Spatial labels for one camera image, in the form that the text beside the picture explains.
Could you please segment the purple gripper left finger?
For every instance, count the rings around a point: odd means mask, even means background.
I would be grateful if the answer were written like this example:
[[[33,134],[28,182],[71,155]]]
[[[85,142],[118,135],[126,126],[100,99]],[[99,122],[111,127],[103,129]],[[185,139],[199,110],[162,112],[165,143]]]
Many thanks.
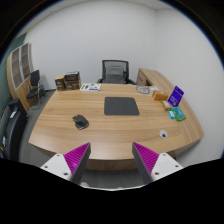
[[[86,143],[66,154],[55,154],[41,168],[79,185],[90,154],[91,144]]]

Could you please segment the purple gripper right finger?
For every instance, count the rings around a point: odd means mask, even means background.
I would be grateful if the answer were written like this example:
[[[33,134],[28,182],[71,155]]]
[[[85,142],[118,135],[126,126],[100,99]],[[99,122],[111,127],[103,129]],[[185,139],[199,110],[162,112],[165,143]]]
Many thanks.
[[[132,154],[144,184],[152,183],[182,169],[169,154],[158,154],[136,142],[132,143]]]

